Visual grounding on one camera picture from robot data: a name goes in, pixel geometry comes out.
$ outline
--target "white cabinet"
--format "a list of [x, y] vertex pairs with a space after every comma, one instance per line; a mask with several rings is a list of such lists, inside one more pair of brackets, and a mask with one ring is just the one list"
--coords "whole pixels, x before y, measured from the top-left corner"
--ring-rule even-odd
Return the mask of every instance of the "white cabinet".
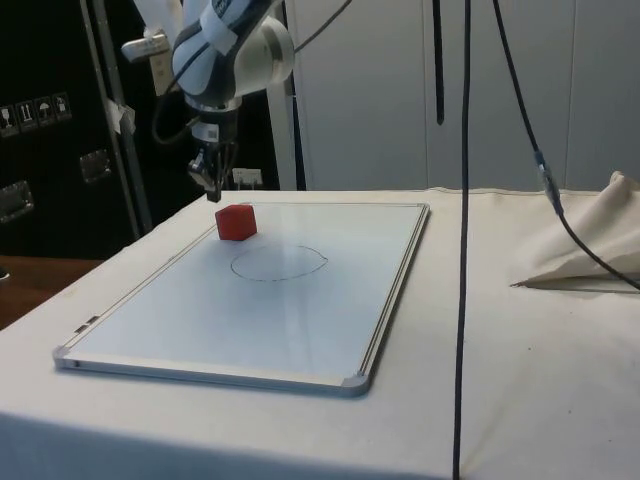
[[640, 180], [640, 2], [578, 0], [567, 186]]
[[[460, 186], [462, 1], [442, 0], [445, 121], [436, 122], [432, 0], [355, 0], [297, 59], [310, 189]], [[342, 0], [286, 0], [296, 44]], [[560, 186], [640, 178], [640, 3], [501, 0], [525, 102]], [[492, 2], [472, 3], [471, 184], [539, 183]]]
[[[296, 45], [342, 0], [287, 0]], [[297, 58], [294, 71], [307, 186], [427, 185], [421, 0], [356, 0]]]

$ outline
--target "sticker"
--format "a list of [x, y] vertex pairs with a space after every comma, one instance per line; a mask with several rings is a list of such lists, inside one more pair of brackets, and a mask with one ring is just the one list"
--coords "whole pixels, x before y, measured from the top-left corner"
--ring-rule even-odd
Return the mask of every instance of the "sticker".
[[56, 118], [60, 121], [71, 120], [71, 106], [69, 105], [69, 97], [66, 93], [56, 93], [52, 96], [53, 111]]
[[36, 99], [36, 115], [38, 116], [38, 123], [41, 127], [56, 123], [56, 115], [53, 111], [51, 98], [42, 97]]
[[38, 128], [38, 120], [36, 110], [33, 108], [33, 102], [16, 103], [16, 113], [18, 115], [20, 130], [28, 132], [29, 130]]
[[19, 133], [18, 119], [13, 105], [0, 106], [0, 137], [11, 137]]

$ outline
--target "black wire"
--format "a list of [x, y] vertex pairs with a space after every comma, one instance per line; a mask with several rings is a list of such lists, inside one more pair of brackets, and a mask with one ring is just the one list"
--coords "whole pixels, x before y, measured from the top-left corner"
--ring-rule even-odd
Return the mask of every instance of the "black wire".
[[469, 103], [471, 98], [471, 0], [464, 3], [464, 93], [462, 99], [462, 221], [460, 228], [460, 298], [456, 341], [453, 480], [460, 479], [462, 437], [462, 366], [467, 317], [467, 254], [469, 247]]
[[320, 35], [322, 35], [322, 33], [329, 28], [329, 26], [335, 21], [336, 18], [338, 18], [340, 15], [342, 15], [342, 12], [344, 12], [347, 7], [349, 5], [351, 5], [351, 3], [353, 3], [353, 0], [347, 0], [346, 2], [344, 2], [344, 4], [338, 9], [336, 10], [336, 12], [331, 15], [329, 17], [329, 19], [324, 22], [322, 24], [322, 26], [316, 30], [316, 32], [311, 35], [309, 38], [307, 38], [304, 42], [302, 42], [295, 50], [295, 53], [300, 53], [307, 45], [309, 45], [311, 42], [313, 42], [316, 38], [318, 38]]
[[169, 84], [169, 86], [167, 87], [165, 92], [160, 97], [160, 100], [158, 101], [158, 105], [156, 106], [156, 109], [153, 112], [153, 119], [151, 120], [151, 136], [153, 137], [153, 140], [158, 145], [169, 146], [169, 145], [173, 145], [173, 144], [179, 142], [180, 140], [182, 140], [183, 138], [185, 138], [185, 137], [187, 137], [189, 135], [189, 133], [191, 132], [191, 127], [193, 126], [193, 124], [195, 122], [197, 122], [199, 120], [197, 117], [192, 119], [191, 121], [189, 121], [189, 123], [187, 125], [185, 125], [185, 127], [180, 132], [178, 132], [177, 134], [175, 134], [175, 135], [173, 135], [173, 136], [171, 136], [169, 138], [162, 138], [158, 134], [158, 124], [160, 123], [160, 117], [162, 116], [162, 113], [163, 113], [163, 111], [165, 109], [165, 106], [166, 106], [166, 103], [167, 103], [167, 98], [169, 97], [169, 92], [173, 89], [173, 87], [176, 86], [178, 81], [180, 81], [180, 79], [186, 73], [186, 71], [189, 69], [189, 67], [191, 67], [191, 65], [193, 65], [193, 63], [200, 57], [200, 55], [202, 55], [208, 48], [209, 48], [209, 44], [208, 43], [202, 45], [189, 58], [189, 60], [186, 61], [186, 63], [178, 71], [178, 73], [175, 75], [174, 79], [171, 81], [171, 83]]
[[504, 55], [507, 58], [507, 65], [509, 66], [509, 74], [511, 75], [511, 81], [513, 82], [513, 89], [516, 92], [518, 98], [518, 106], [520, 107], [520, 116], [524, 122], [524, 127], [527, 129], [527, 135], [529, 135], [529, 141], [531, 142], [531, 148], [534, 152], [539, 151], [538, 141], [533, 133], [531, 122], [529, 121], [529, 115], [527, 114], [527, 107], [524, 104], [524, 98], [522, 97], [522, 90], [520, 89], [520, 82], [518, 81], [518, 74], [516, 67], [513, 64], [513, 57], [511, 56], [511, 48], [509, 48], [509, 41], [507, 40], [507, 32], [504, 29], [504, 22], [502, 21], [502, 12], [500, 11], [500, 2], [493, 0], [493, 9], [496, 12], [496, 20], [498, 21], [498, 30], [500, 30], [500, 40], [502, 41], [502, 48], [504, 49]]
[[614, 277], [622, 280], [623, 282], [631, 285], [636, 290], [640, 291], [640, 283], [631, 279], [627, 275], [619, 272], [611, 265], [602, 260], [598, 255], [596, 255], [573, 231], [569, 222], [564, 216], [564, 209], [562, 208], [562, 202], [560, 200], [560, 193], [555, 186], [555, 182], [553, 181], [553, 177], [551, 176], [551, 172], [546, 167], [544, 162], [544, 157], [542, 156], [542, 152], [538, 148], [538, 142], [536, 140], [535, 134], [533, 132], [533, 128], [531, 127], [531, 122], [529, 120], [529, 114], [527, 113], [527, 109], [524, 104], [524, 99], [522, 97], [522, 90], [520, 89], [520, 82], [518, 81], [518, 74], [516, 72], [515, 65], [513, 64], [513, 57], [511, 56], [511, 49], [509, 48], [509, 41], [507, 39], [507, 34], [504, 28], [504, 21], [502, 20], [502, 12], [500, 11], [500, 2], [499, 0], [493, 0], [493, 8], [495, 10], [496, 20], [498, 22], [498, 30], [500, 30], [500, 40], [502, 41], [502, 47], [504, 49], [504, 54], [507, 59], [507, 64], [509, 65], [509, 73], [511, 74], [511, 81], [513, 83], [513, 89], [515, 90], [516, 97], [518, 98], [518, 105], [520, 107], [520, 116], [522, 117], [522, 121], [524, 122], [524, 126], [527, 129], [527, 134], [529, 135], [529, 140], [531, 141], [531, 148], [533, 148], [534, 154], [536, 155], [536, 159], [538, 161], [538, 166], [540, 167], [544, 180], [545, 187], [547, 188], [547, 193], [551, 199], [551, 203], [562, 223], [562, 226], [567, 231], [571, 239], [575, 242], [575, 244], [586, 253], [594, 262], [600, 265], [603, 269], [609, 272]]

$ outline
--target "metal latch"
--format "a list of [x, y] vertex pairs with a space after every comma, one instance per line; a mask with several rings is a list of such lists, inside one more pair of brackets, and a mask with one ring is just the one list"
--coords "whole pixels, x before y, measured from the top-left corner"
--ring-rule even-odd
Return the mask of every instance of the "metal latch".
[[106, 150], [97, 150], [80, 157], [80, 168], [85, 183], [95, 183], [111, 175], [111, 160]]
[[0, 224], [9, 223], [35, 207], [29, 184], [14, 183], [0, 190]]

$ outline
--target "whiteboard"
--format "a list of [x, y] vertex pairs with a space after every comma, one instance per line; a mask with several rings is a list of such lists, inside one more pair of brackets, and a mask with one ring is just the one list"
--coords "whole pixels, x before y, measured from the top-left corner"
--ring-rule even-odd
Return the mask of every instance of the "whiteboard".
[[60, 368], [357, 395], [368, 390], [424, 204], [253, 204], [56, 349]]

